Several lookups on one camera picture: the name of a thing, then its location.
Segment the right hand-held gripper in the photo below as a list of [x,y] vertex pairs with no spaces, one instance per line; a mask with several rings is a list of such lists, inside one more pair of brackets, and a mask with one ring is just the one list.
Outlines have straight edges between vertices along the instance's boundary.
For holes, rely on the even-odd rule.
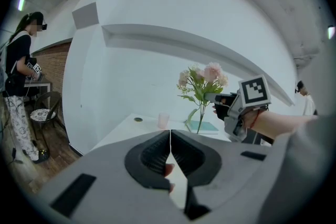
[[230,106],[225,118],[225,132],[232,142],[242,142],[247,137],[249,125],[244,118],[249,112],[261,112],[268,109],[271,96],[268,84],[263,75],[258,75],[239,83],[237,93],[205,93],[204,99],[210,103]]

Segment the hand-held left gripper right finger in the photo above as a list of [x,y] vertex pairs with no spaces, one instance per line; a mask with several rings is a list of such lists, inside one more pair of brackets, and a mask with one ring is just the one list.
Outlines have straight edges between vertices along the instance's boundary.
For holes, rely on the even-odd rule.
[[265,223],[272,147],[172,130],[171,152],[187,180],[184,211],[171,223]]

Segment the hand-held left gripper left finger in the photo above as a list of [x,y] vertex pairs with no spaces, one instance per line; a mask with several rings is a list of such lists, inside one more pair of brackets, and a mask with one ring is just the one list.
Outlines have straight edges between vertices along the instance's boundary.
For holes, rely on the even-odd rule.
[[39,198],[62,223],[188,223],[169,197],[170,132],[96,148],[46,183]]

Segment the person's right hand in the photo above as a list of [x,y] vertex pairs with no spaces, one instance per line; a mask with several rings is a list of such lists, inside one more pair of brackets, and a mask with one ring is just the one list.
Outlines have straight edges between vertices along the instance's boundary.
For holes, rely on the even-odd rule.
[[213,108],[217,117],[224,121],[228,117],[228,110],[232,106],[232,103],[235,98],[233,97],[216,97]]

